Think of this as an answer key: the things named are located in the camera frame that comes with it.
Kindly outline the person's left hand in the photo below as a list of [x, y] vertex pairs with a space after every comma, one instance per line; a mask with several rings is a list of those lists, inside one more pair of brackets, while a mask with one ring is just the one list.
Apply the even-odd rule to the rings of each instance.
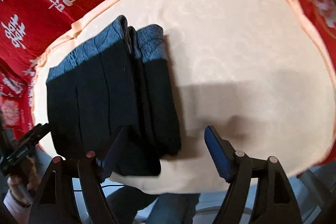
[[25, 158], [19, 169], [9, 175], [7, 184], [13, 198], [19, 204], [22, 206], [32, 204], [40, 184], [34, 160], [30, 157]]

